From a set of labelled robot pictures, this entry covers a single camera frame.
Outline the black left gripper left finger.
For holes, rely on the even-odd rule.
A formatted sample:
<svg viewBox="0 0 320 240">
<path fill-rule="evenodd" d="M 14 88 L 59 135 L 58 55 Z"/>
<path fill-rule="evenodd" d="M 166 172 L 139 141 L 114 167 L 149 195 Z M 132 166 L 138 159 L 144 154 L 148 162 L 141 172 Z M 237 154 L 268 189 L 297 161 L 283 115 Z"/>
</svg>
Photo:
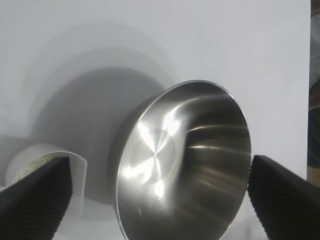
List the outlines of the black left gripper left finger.
<svg viewBox="0 0 320 240">
<path fill-rule="evenodd" d="M 73 194 L 70 159 L 56 157 L 0 193 L 2 240 L 51 240 Z"/>
</svg>

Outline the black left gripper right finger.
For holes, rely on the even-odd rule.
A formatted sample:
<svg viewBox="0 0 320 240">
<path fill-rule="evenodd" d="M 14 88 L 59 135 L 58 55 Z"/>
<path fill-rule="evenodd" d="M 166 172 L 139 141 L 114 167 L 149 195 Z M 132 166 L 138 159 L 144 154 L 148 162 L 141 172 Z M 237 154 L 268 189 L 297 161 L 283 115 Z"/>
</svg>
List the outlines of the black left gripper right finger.
<svg viewBox="0 0 320 240">
<path fill-rule="evenodd" d="M 265 155 L 252 160 L 248 195 L 270 240 L 320 238 L 320 189 Z"/>
</svg>

